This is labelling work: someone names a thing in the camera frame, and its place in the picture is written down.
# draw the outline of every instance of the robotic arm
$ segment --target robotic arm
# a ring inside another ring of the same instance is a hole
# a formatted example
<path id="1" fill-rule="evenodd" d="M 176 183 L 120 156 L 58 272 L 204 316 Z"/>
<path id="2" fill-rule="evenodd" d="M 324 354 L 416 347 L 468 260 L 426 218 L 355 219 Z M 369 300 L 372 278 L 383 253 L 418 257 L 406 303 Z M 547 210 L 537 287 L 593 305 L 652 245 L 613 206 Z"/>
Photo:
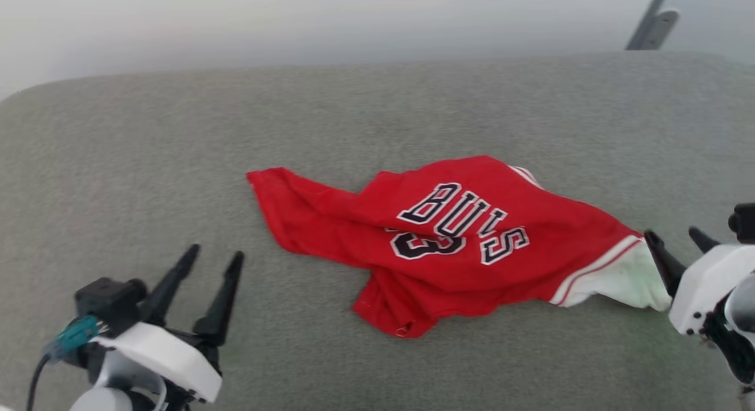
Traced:
<path id="1" fill-rule="evenodd" d="M 235 253 L 215 300 L 191 333 L 167 328 L 165 315 L 197 255 L 199 245 L 192 245 L 151 294 L 140 280 L 108 278 L 78 290 L 77 318 L 37 367 L 27 411 L 41 369 L 59 359 L 86 370 L 92 384 L 71 411 L 184 411 L 194 400 L 215 402 L 223 383 L 218 349 L 226 341 L 244 255 Z"/>
<path id="2" fill-rule="evenodd" d="M 669 320 L 679 333 L 712 341 L 743 384 L 742 408 L 755 409 L 755 203 L 734 207 L 729 228 L 742 244 L 711 239 L 698 228 L 690 237 L 704 255 L 689 268 L 645 232 L 655 265 L 674 298 Z"/>

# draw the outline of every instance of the white wall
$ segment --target white wall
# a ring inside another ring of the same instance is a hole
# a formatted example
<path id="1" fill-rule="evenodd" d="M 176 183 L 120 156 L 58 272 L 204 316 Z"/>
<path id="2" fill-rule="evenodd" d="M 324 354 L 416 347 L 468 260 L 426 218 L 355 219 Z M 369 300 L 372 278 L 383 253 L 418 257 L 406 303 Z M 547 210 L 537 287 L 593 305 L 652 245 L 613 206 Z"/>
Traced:
<path id="1" fill-rule="evenodd" d="M 703 51 L 755 63 L 755 0 L 666 0 L 680 18 L 664 50 Z"/>
<path id="2" fill-rule="evenodd" d="M 86 75 L 621 50 L 650 0 L 0 0 L 0 99 Z"/>

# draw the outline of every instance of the black cable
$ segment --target black cable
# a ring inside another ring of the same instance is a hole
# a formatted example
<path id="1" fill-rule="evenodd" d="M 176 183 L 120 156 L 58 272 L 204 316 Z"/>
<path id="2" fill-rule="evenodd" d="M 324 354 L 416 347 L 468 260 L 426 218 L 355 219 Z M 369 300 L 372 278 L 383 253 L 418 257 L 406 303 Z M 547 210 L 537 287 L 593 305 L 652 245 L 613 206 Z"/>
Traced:
<path id="1" fill-rule="evenodd" d="M 40 382 L 40 375 L 43 368 L 50 360 L 50 356 L 45 354 L 42 356 L 40 363 L 37 364 L 37 368 L 34 370 L 34 376 L 32 376 L 32 384 L 29 386 L 29 398 L 27 399 L 27 411 L 32 411 L 34 408 L 34 396 L 37 392 L 37 383 Z"/>

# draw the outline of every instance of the basketball jersey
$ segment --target basketball jersey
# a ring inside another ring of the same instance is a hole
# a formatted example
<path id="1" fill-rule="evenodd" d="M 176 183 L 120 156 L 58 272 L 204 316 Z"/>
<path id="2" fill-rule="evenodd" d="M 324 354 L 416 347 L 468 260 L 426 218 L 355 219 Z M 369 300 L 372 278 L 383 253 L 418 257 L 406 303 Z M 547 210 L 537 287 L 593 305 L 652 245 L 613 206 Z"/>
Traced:
<path id="1" fill-rule="evenodd" d="M 283 167 L 247 178 L 284 249 L 372 272 L 353 309 L 393 336 L 535 298 L 671 302 L 640 233 L 489 156 L 380 172 L 361 193 Z"/>

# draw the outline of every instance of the gray fabric surface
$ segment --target gray fabric surface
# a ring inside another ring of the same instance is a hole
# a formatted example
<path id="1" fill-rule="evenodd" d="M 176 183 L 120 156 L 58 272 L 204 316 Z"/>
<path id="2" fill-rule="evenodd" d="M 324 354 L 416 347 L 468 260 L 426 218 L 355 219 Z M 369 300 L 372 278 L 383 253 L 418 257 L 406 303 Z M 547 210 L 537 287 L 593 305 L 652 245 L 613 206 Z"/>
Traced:
<path id="1" fill-rule="evenodd" d="M 489 154 L 545 188 L 654 228 L 731 241 L 755 199 L 755 70 L 638 52 L 525 61 L 121 75 L 0 104 L 0 403 L 22 409 L 41 348 L 94 279 L 154 285 L 203 246 L 169 316 L 189 328 L 232 251 L 248 263 L 215 406 L 197 409 L 726 409 L 718 352 L 665 314 L 593 298 L 386 336 L 350 311 L 369 274 L 281 250 L 245 172 L 286 166 L 359 190 L 380 170 Z M 40 410 L 83 371 L 45 371 Z"/>

